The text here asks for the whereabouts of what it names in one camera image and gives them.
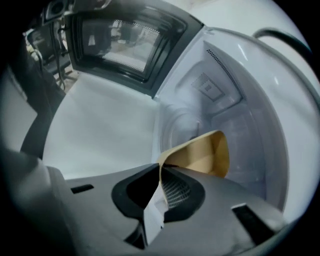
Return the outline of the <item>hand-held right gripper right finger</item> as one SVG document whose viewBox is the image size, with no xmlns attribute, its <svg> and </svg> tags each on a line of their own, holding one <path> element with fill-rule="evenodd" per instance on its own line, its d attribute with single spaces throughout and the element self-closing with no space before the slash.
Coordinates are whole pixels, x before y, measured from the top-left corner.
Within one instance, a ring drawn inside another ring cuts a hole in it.
<svg viewBox="0 0 320 256">
<path fill-rule="evenodd" d="M 262 244 L 288 225 L 277 208 L 233 181 L 180 167 L 164 170 L 201 185 L 204 199 L 189 218 L 165 223 L 147 247 L 151 255 L 237 255 Z"/>
</svg>

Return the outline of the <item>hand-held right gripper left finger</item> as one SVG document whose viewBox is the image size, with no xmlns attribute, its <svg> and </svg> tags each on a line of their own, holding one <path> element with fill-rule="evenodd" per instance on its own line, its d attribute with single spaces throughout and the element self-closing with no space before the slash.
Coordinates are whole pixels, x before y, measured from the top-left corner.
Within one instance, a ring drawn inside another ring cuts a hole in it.
<svg viewBox="0 0 320 256">
<path fill-rule="evenodd" d="M 49 229 L 74 251 L 140 251 L 148 246 L 144 211 L 158 186 L 158 164 L 65 180 L 47 168 Z"/>
</svg>

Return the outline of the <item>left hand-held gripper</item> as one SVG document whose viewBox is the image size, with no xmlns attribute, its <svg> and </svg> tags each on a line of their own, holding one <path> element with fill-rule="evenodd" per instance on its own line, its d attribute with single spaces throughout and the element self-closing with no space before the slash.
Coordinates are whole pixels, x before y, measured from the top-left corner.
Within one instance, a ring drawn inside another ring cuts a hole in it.
<svg viewBox="0 0 320 256">
<path fill-rule="evenodd" d="M 41 19 L 43 24 L 48 24 L 71 14 L 75 0 L 52 0 L 42 11 Z"/>
</svg>

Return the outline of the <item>white microwave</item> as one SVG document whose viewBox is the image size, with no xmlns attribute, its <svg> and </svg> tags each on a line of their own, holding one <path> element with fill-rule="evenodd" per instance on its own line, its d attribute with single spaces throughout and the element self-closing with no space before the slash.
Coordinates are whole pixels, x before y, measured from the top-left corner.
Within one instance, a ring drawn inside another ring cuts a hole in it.
<svg viewBox="0 0 320 256">
<path fill-rule="evenodd" d="M 320 112 L 312 84 L 282 53 L 180 9 L 86 11 L 66 27 L 72 66 L 151 97 L 155 123 L 161 106 L 218 114 L 247 105 L 264 152 L 264 200 L 287 221 L 303 215 L 319 181 Z"/>
</svg>

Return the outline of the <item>black office chair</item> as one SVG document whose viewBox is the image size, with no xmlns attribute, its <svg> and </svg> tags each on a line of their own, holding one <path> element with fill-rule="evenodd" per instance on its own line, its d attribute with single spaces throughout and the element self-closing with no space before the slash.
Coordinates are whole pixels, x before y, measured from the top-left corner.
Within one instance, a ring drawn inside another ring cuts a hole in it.
<svg viewBox="0 0 320 256">
<path fill-rule="evenodd" d="M 66 68 L 71 65 L 69 52 L 63 43 L 62 31 L 64 29 L 59 24 L 51 31 L 51 26 L 46 25 L 38 29 L 31 29 L 26 33 L 26 40 L 37 54 L 41 68 L 45 68 L 52 75 L 58 75 L 56 79 L 60 85 L 64 80 L 72 80 L 72 71 L 66 72 Z"/>
</svg>

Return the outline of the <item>glass turntable plate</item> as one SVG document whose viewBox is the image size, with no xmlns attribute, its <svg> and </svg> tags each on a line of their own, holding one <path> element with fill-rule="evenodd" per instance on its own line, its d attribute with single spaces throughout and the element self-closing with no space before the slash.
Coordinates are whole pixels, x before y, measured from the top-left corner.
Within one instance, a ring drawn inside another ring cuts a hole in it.
<svg viewBox="0 0 320 256">
<path fill-rule="evenodd" d="M 219 130 L 227 140 L 230 166 L 226 178 L 266 199 L 265 157 L 261 136 L 251 111 L 238 104 L 217 114 L 187 107 L 160 106 L 154 125 L 152 160 L 170 148 Z"/>
</svg>

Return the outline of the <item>white table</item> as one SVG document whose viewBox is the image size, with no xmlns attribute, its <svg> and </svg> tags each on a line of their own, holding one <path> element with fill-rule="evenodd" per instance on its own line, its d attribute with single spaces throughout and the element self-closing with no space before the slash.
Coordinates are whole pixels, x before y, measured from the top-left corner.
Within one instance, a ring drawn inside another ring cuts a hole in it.
<svg viewBox="0 0 320 256">
<path fill-rule="evenodd" d="M 42 160 L 67 180 L 151 164 L 157 113 L 150 96 L 81 73 L 53 117 Z"/>
</svg>

